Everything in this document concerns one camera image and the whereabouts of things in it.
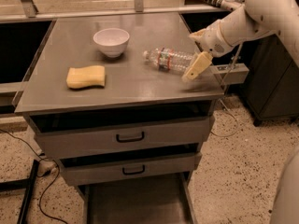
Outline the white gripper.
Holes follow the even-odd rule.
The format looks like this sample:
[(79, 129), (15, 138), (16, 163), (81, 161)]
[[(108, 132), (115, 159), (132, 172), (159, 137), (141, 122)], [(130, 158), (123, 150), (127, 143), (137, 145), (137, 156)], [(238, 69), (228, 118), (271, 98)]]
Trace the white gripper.
[(201, 75), (212, 64), (213, 57), (221, 57), (234, 49), (222, 35), (220, 20), (214, 21), (207, 28), (190, 33), (189, 38), (198, 42), (204, 51), (193, 55), (190, 65), (182, 76), (184, 82), (195, 80)]

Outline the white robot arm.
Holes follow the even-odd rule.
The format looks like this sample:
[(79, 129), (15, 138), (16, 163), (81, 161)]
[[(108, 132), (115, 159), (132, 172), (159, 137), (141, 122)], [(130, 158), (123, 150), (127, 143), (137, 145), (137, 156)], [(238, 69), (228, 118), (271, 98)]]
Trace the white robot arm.
[[(251, 40), (276, 35), (299, 65), (299, 6), (295, 0), (203, 0), (230, 14), (190, 34), (201, 52), (194, 55), (182, 79), (202, 74), (215, 57)], [(299, 147), (286, 160), (278, 181), (270, 224), (299, 224)]]

